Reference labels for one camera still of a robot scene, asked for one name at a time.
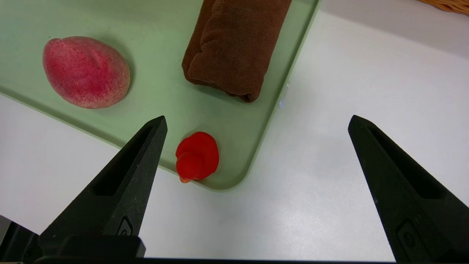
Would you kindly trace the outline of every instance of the duck beak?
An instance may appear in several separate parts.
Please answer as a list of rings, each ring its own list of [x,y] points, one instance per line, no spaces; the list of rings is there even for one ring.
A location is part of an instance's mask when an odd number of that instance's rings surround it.
[[[188,183],[190,182],[190,179],[183,179],[181,177],[179,177],[179,180],[182,182],[182,183]]]

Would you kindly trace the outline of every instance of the red toy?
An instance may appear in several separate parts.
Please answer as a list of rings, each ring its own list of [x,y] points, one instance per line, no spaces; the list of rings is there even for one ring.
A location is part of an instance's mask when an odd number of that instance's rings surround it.
[[[183,183],[202,180],[217,170],[217,142],[205,132],[195,132],[185,138],[176,150],[176,171]]]

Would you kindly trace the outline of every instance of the pink peach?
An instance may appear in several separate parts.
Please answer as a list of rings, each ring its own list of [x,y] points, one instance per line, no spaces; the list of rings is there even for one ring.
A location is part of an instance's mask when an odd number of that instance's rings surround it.
[[[56,93],[79,107],[110,107],[129,90],[130,70],[125,59],[96,39],[51,39],[44,47],[42,64]]]

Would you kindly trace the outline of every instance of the brown towel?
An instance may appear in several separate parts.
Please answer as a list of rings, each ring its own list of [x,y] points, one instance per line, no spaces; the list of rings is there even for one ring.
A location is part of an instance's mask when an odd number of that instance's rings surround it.
[[[204,0],[182,61],[186,79],[253,102],[291,0]]]

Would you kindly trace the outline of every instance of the wicker basket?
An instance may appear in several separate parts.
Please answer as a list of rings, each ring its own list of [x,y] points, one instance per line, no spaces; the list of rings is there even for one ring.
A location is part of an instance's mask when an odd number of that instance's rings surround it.
[[[469,0],[419,0],[446,12],[469,15]]]

